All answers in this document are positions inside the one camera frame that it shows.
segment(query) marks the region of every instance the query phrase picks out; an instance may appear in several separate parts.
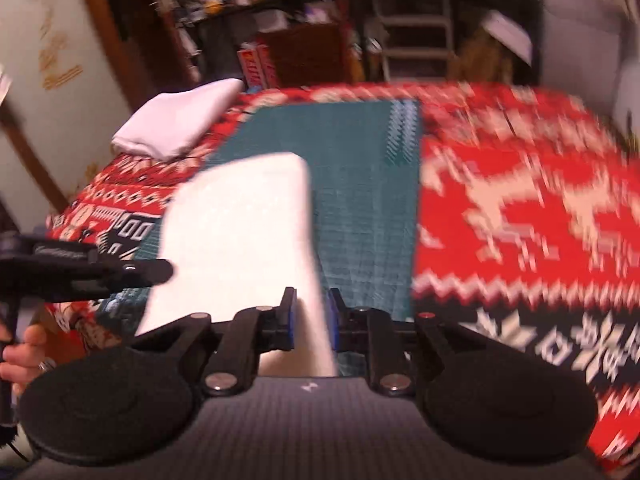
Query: ring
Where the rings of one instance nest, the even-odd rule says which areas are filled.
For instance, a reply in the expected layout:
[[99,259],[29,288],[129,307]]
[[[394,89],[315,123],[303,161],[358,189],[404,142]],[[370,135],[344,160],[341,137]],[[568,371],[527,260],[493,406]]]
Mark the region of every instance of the ring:
[[56,367],[56,362],[53,359],[49,358],[49,357],[45,358],[44,361],[41,361],[40,364],[38,365],[38,368],[42,372],[50,372],[55,367]]

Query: silver screw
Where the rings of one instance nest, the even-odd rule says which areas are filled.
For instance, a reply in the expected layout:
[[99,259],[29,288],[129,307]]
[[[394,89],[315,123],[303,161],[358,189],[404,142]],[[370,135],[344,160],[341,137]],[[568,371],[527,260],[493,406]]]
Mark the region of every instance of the silver screw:
[[210,388],[211,390],[224,392],[225,390],[230,390],[236,386],[236,384],[238,384],[238,378],[233,374],[218,372],[216,374],[208,375],[204,379],[204,383],[207,385],[207,388]]
[[400,392],[411,386],[411,379],[403,374],[389,374],[380,379],[380,386],[385,390]]

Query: human hand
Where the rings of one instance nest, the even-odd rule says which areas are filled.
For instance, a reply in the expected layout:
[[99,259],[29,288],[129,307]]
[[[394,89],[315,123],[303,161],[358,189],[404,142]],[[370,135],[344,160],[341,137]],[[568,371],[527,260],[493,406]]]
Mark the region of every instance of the human hand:
[[[0,340],[10,341],[11,334],[0,324]],[[27,384],[42,374],[39,365],[45,358],[44,345],[47,332],[39,324],[31,325],[24,331],[22,343],[8,346],[2,353],[0,378],[14,383],[14,393],[20,396]]]

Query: white cloth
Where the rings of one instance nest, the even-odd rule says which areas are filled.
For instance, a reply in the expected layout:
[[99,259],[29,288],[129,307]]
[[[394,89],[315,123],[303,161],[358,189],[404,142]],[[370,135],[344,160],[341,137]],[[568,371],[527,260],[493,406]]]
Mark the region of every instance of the white cloth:
[[146,102],[113,136],[123,152],[168,161],[187,153],[242,91],[239,79],[224,79]]
[[306,162],[293,153],[254,156],[204,171],[177,192],[162,223],[159,258],[174,276],[155,286],[138,334],[194,312],[231,320],[298,292],[295,346],[260,358],[263,375],[336,374],[311,237]]

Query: black handle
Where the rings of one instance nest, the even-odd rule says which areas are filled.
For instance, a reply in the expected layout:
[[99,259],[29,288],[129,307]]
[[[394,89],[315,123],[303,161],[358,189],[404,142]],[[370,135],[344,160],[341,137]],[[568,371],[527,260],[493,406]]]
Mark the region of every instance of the black handle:
[[[0,362],[4,362],[4,357],[2,357],[4,349],[15,342],[15,331],[18,327],[20,300],[9,300],[6,301],[5,304],[6,313],[4,314],[2,322],[11,334],[11,341],[0,342]],[[12,404],[12,386],[13,384],[9,381],[0,381],[0,426],[15,426],[17,423]]]

